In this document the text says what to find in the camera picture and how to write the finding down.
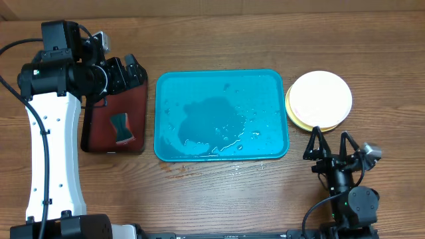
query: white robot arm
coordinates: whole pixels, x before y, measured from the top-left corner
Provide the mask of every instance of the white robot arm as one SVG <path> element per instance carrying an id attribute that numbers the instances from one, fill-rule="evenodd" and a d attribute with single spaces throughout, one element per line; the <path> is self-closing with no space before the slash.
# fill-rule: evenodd
<path id="1" fill-rule="evenodd" d="M 80 29 L 89 35 L 88 39 L 81 38 Z M 19 99 L 28 102 L 25 104 L 31 127 L 33 175 L 27 223 L 12 227 L 11 238 L 146 239 L 136 224 L 113 225 L 105 214 L 86 214 L 77 146 L 82 96 L 86 97 L 89 108 L 94 107 L 107 95 L 142 85 L 147 79 L 146 71 L 131 54 L 126 56 L 126 68 L 117 58 L 106 60 L 104 53 L 110 47 L 108 37 L 102 32 L 93 37 L 81 25 L 55 21 L 42 24 L 42 35 L 42 57 L 25 64 L 18 75 Z M 40 117 L 45 132 L 41 131 L 30 107 Z M 49 155 L 48 181 L 44 177 L 44 134 Z M 48 199 L 44 191 L 46 182 Z"/>

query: wooden table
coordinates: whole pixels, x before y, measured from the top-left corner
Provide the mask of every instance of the wooden table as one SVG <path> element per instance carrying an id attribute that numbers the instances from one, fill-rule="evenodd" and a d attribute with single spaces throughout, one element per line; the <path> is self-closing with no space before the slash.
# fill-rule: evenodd
<path id="1" fill-rule="evenodd" d="M 163 163 L 153 152 L 155 83 L 165 72 L 272 68 L 285 90 L 312 70 L 340 75 L 353 109 L 326 138 L 338 151 L 348 130 L 378 143 L 383 159 L 363 184 L 381 194 L 382 238 L 425 237 L 425 14 L 325 13 L 235 17 L 167 17 L 78 21 L 112 39 L 112 56 L 133 53 L 149 74 L 146 150 L 140 156 L 79 151 L 88 213 L 148 232 L 275 232 L 300 228 L 327 193 L 301 155 L 309 134 L 289 120 L 291 147 L 280 160 Z M 0 23 L 0 45 L 41 37 L 41 22 Z M 8 50 L 0 73 L 17 88 L 17 74 L 41 43 Z M 31 186 L 31 141 L 24 107 L 0 87 L 0 237 L 25 222 Z M 314 212 L 315 228 L 331 220 Z"/>

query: stacked plates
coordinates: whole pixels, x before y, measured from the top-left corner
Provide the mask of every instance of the stacked plates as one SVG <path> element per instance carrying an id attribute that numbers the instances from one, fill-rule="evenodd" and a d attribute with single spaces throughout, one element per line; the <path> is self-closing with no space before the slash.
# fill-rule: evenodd
<path id="1" fill-rule="evenodd" d="M 288 89 L 285 107 L 289 118 L 298 127 L 311 131 L 336 128 L 353 105 L 350 88 L 334 73 L 314 71 L 304 74 Z"/>

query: white plate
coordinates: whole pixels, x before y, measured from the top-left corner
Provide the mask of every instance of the white plate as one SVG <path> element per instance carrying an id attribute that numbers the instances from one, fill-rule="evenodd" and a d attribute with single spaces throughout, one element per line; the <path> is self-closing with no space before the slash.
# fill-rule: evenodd
<path id="1" fill-rule="evenodd" d="M 290 105 L 303 123 L 311 127 L 333 127 L 348 116 L 353 97 L 341 77 L 326 71 L 314 71 L 294 83 Z"/>

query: yellow plate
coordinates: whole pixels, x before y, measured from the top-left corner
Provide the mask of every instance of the yellow plate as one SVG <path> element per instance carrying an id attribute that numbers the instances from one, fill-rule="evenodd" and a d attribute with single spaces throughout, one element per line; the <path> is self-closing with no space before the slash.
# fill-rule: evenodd
<path id="1" fill-rule="evenodd" d="M 289 118 L 291 119 L 291 121 L 296 124 L 298 127 L 307 130 L 307 131 L 312 131 L 313 127 L 311 127 L 310 125 L 307 125 L 305 123 L 303 123 L 301 120 L 299 120 L 295 114 L 292 112 L 291 106 L 290 106 L 290 101 L 289 101 L 289 94 L 291 91 L 292 86 L 288 89 L 288 92 L 286 92 L 286 96 L 285 96 L 285 108 L 286 108 L 286 113 L 288 114 Z M 322 132 L 326 132 L 332 129 L 335 129 L 338 125 L 335 125 L 333 127 L 324 127 L 324 128 L 320 128 L 320 130 Z"/>

